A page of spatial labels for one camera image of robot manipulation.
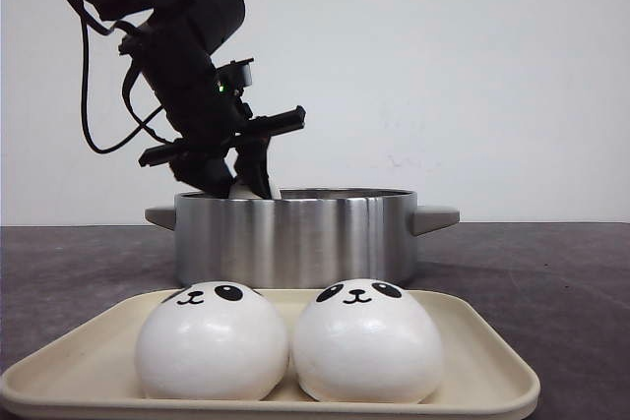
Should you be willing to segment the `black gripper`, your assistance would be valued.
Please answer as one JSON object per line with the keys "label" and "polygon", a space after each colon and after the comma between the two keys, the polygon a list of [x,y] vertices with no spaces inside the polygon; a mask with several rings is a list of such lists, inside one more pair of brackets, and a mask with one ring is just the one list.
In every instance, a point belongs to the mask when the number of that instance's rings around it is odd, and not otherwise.
{"label": "black gripper", "polygon": [[122,39],[119,53],[132,58],[132,66],[144,76],[167,120],[181,135],[145,150],[139,163],[155,166],[171,161],[177,181],[211,197],[227,198],[235,178],[224,159],[215,156],[237,147],[238,180],[254,195],[270,199],[267,138],[303,128],[305,110],[297,106],[254,117],[241,96],[219,92],[211,51],[202,31],[182,19],[146,22]]}

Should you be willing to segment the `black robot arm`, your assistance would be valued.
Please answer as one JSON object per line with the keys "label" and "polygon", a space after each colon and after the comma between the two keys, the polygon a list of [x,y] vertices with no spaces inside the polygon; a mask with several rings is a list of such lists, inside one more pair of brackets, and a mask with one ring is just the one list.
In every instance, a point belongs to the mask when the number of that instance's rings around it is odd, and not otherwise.
{"label": "black robot arm", "polygon": [[251,83],[248,60],[216,67],[212,54],[242,25],[244,0],[67,0],[83,31],[122,30],[119,52],[131,59],[122,91],[144,78],[159,111],[177,131],[143,152],[140,164],[167,164],[178,181],[226,198],[236,185],[275,196],[267,171],[271,137],[300,129],[297,107],[255,116],[242,94]]}

